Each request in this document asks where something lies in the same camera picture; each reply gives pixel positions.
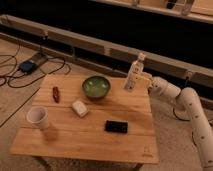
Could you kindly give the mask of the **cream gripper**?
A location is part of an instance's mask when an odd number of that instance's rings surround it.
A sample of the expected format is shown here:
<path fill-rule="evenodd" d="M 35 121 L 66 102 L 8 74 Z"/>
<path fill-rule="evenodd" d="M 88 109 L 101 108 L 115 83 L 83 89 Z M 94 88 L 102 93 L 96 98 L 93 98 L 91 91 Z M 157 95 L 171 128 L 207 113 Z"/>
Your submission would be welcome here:
<path fill-rule="evenodd" d="M 147 89 L 151 88 L 152 77 L 148 73 L 131 73 L 129 75 L 128 90 L 133 91 L 139 84 L 142 84 Z"/>

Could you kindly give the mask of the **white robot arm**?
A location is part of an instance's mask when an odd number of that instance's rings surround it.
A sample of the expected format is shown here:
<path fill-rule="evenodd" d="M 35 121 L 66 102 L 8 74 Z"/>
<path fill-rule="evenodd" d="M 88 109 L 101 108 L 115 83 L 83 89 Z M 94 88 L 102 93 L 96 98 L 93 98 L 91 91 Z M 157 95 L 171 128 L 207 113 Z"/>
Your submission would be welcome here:
<path fill-rule="evenodd" d="M 151 95 L 162 97 L 186 111 L 190 118 L 202 171 L 213 171 L 213 129 L 204 113 L 197 92 L 191 87 L 180 89 L 167 80 L 152 77 L 148 73 L 129 74 L 125 88 L 132 91 L 140 82 L 145 85 Z"/>

